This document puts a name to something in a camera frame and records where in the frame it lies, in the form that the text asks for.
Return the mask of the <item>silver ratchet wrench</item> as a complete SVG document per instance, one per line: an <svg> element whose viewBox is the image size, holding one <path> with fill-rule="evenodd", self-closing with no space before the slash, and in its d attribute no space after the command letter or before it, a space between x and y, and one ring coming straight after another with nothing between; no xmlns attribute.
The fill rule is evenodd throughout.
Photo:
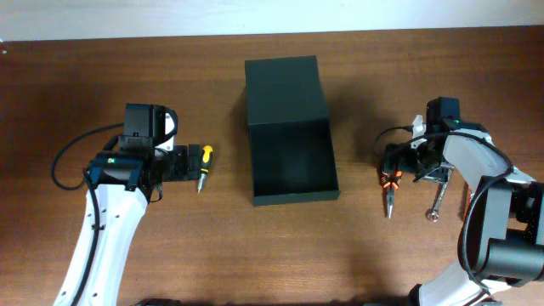
<svg viewBox="0 0 544 306"><path fill-rule="evenodd" d="M437 222L439 220L439 209L445 197L445 192L447 191L453 172L453 167L441 168L439 176L434 180L439 185L439 188L433 205L426 212L428 221Z"/></svg>

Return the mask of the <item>yellow black screwdriver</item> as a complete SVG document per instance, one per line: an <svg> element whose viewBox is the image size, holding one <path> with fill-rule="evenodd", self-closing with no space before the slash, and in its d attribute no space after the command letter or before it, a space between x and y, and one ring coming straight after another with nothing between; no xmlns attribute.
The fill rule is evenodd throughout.
<svg viewBox="0 0 544 306"><path fill-rule="evenodd" d="M213 148L211 145L205 145L201 150L200 158L200 177L197 185L197 193L200 194L207 180L210 167L213 162Z"/></svg>

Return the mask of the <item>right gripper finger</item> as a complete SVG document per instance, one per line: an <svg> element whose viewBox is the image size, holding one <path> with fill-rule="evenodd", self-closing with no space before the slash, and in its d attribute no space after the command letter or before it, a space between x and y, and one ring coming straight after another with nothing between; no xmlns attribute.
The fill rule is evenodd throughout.
<svg viewBox="0 0 544 306"><path fill-rule="evenodd" d="M381 173L405 172L405 146L403 144L387 144L380 163Z"/></svg>
<svg viewBox="0 0 544 306"><path fill-rule="evenodd" d="M449 181L450 176L451 165L449 163L441 163L436 167L425 168L420 173L417 173L413 182L417 183L426 180L433 183L446 183Z"/></svg>

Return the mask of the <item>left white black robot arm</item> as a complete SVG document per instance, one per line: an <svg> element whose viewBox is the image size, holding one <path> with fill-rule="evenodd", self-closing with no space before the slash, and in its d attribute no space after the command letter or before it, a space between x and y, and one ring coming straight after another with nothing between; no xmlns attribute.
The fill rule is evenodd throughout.
<svg viewBox="0 0 544 306"><path fill-rule="evenodd" d="M82 171L85 214L57 305L114 305L129 248L153 195L170 182L196 181L200 147L177 145L179 119L162 105L128 104L122 132Z"/></svg>

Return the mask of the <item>orange socket bit rail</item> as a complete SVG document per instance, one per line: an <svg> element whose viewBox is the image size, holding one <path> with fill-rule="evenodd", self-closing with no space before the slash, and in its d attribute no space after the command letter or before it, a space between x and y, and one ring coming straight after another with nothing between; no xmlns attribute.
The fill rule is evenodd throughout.
<svg viewBox="0 0 544 306"><path fill-rule="evenodd" d="M472 198L473 198L473 190L468 185L468 183L465 183L463 187L462 206L461 206L461 212L460 212L461 220L466 219L468 214L468 208L470 206L470 201L472 200Z"/></svg>

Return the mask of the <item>orange black needle-nose pliers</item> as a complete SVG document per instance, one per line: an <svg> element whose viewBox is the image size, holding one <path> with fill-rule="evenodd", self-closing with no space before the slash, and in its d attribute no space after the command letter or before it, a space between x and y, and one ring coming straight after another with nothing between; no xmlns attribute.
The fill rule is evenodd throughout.
<svg viewBox="0 0 544 306"><path fill-rule="evenodd" d="M386 218L392 217L394 209L394 194L400 186L403 172L400 170L397 161L383 159L380 164L379 181L382 186Z"/></svg>

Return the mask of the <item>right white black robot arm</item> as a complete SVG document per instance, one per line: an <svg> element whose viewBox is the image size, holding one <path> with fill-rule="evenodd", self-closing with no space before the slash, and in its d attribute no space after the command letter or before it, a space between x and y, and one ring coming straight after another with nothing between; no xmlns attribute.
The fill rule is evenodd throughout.
<svg viewBox="0 0 544 306"><path fill-rule="evenodd" d="M451 175L468 187L456 260L439 276L415 285L409 305L493 305L493 294L543 280L543 185L521 172L479 123L465 122L456 98L428 102L405 127L412 134L388 144L379 166L386 214L400 180L440 184L426 217L435 221Z"/></svg>

